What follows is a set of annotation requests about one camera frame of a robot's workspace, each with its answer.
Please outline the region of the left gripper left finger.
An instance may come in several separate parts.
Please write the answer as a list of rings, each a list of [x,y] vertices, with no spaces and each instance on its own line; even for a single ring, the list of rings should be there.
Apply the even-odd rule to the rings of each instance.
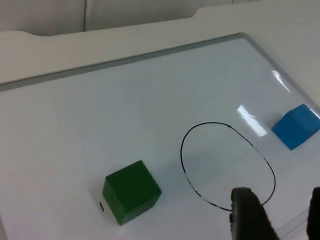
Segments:
[[[231,191],[230,231],[233,240],[278,240],[256,194],[247,187]]]

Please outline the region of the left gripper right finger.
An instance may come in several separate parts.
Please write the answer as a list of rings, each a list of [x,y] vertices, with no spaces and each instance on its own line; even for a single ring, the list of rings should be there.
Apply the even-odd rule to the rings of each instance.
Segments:
[[[309,240],[320,240],[320,187],[312,191],[310,199],[306,233]]]

